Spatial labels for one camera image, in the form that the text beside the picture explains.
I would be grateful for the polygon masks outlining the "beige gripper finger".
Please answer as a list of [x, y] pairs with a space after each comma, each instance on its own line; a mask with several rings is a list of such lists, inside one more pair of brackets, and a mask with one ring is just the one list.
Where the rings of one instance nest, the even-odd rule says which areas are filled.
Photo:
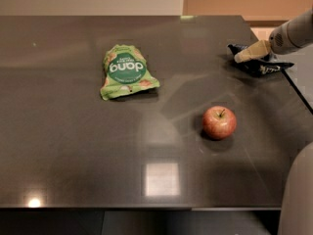
[[270, 52], [270, 42], [268, 40], [259, 40], [236, 54], [234, 60], [236, 63], [248, 62], [250, 60], [263, 58]]

